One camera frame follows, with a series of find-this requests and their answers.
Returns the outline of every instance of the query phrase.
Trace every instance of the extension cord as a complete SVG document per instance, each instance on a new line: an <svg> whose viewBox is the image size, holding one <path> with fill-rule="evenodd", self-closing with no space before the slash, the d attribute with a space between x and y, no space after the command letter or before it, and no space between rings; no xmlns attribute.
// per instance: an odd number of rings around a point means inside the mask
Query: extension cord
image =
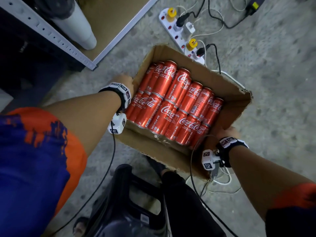
<svg viewBox="0 0 316 237"><path fill-rule="evenodd" d="M201 63L202 65L205 64L205 60L203 57L196 57L195 52L198 50L196 47L192 50L189 51L186 47L186 44L188 43L189 40L185 40L183 38L182 32L183 28L181 28L179 31L174 30L174 25L177 22L177 18L174 18L173 22L169 22L166 18L167 12L169 8L163 9L160 12L159 15L159 20L161 24L164 26L168 34L171 36L171 38L174 40L174 42L177 44L177 46L180 48L180 50L189 58L192 60L195 60L198 63Z"/></svg>

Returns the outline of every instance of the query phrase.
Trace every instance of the barcode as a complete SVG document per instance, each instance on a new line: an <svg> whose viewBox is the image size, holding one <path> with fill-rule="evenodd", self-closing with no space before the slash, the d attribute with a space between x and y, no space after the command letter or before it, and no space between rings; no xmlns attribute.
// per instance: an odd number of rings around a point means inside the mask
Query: barcode
<svg viewBox="0 0 316 237"><path fill-rule="evenodd" d="M196 109L197 109L197 106L194 105L194 106L192 107L192 110L191 110L190 112L191 112L191 113L194 113Z"/></svg>
<svg viewBox="0 0 316 237"><path fill-rule="evenodd" d="M140 214L140 220L146 224L149 224L149 217L144 214Z"/></svg>
<svg viewBox="0 0 316 237"><path fill-rule="evenodd" d="M145 125L145 127L148 127L149 123L151 122L151 118L148 120L147 124Z"/></svg>

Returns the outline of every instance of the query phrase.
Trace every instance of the shirt sleeve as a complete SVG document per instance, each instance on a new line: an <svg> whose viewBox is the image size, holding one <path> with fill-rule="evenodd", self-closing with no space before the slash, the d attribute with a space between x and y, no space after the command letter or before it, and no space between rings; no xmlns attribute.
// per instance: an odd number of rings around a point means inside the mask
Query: shirt sleeve
<svg viewBox="0 0 316 237"><path fill-rule="evenodd" d="M305 183L281 193L267 211L266 234L270 236L314 236L316 184Z"/></svg>
<svg viewBox="0 0 316 237"><path fill-rule="evenodd" d="M0 229L40 236L77 187L87 155L55 116L40 108L0 115Z"/></svg>

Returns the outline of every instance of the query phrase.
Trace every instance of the person's right arm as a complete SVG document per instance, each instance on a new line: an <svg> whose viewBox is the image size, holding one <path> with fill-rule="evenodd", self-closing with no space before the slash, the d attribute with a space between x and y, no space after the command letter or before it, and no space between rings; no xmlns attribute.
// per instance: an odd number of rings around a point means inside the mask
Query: person's right arm
<svg viewBox="0 0 316 237"><path fill-rule="evenodd" d="M216 135L240 139L234 127L220 130ZM229 152L229 162L243 190L261 218L265 220L267 210L275 199L286 190L303 183L314 183L310 179L279 166L255 154L244 146L235 146Z"/></svg>

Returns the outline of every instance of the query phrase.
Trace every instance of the yellow plug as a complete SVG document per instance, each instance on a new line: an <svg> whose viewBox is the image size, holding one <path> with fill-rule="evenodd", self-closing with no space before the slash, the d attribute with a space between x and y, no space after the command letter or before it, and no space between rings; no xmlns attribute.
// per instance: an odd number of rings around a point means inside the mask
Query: yellow plug
<svg viewBox="0 0 316 237"><path fill-rule="evenodd" d="M166 16L168 22L173 22L176 15L177 15L176 9L174 9L173 7L169 8L167 11L167 16Z"/></svg>
<svg viewBox="0 0 316 237"><path fill-rule="evenodd" d="M186 47L189 51L192 51L195 47L197 47L198 42L196 41L196 39L192 38L191 40L189 40L189 42L186 44Z"/></svg>

